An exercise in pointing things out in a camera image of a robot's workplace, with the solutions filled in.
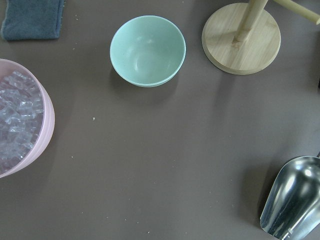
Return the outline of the wooden cup stand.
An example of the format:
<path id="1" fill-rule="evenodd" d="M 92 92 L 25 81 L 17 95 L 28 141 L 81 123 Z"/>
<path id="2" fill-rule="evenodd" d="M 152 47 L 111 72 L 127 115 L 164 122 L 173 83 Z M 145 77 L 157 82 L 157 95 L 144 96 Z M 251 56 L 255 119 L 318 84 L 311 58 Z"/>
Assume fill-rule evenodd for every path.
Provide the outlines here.
<path id="1" fill-rule="evenodd" d="M 281 32 L 265 10 L 266 4 L 265 0 L 232 3 L 208 18 L 202 30 L 202 48 L 217 68 L 234 75 L 250 75 L 274 61 L 281 46 Z"/>

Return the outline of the pink bowl of ice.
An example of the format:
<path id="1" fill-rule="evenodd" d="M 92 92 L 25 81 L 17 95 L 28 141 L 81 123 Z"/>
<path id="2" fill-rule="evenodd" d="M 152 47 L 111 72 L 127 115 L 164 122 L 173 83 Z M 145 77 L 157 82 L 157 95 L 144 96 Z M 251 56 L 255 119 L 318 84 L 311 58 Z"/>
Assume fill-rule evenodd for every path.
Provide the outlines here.
<path id="1" fill-rule="evenodd" d="M 53 103 L 38 79 L 21 64 L 0 61 L 0 176 L 34 162 L 55 127 Z"/>

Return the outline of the metal ice scoop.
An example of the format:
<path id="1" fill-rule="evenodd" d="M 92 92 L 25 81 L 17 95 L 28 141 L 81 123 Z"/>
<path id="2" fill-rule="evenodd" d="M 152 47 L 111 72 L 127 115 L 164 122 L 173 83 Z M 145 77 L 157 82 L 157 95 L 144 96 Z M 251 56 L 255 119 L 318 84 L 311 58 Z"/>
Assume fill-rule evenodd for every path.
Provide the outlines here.
<path id="1" fill-rule="evenodd" d="M 302 240 L 320 224 L 320 157 L 299 156 L 277 174 L 260 227 L 278 240 Z"/>

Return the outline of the mint green bowl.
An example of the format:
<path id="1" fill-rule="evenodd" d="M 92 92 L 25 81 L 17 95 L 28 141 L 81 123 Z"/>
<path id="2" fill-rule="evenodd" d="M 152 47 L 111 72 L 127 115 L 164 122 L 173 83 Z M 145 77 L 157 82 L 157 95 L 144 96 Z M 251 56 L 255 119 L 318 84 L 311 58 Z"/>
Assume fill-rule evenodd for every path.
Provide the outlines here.
<path id="1" fill-rule="evenodd" d="M 109 56 L 114 70 L 127 82 L 144 88 L 170 81 L 186 57 L 180 29 L 155 15 L 135 17 L 114 34 Z"/>

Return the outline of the grey folded cloth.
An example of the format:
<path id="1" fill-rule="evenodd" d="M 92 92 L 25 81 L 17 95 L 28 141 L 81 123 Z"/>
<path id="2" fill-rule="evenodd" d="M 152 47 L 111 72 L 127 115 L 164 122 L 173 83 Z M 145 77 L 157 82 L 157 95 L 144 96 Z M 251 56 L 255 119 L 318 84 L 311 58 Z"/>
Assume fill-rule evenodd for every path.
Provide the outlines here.
<path id="1" fill-rule="evenodd" d="M 6 41 L 60 37 L 64 0 L 8 0 L 0 35 Z"/>

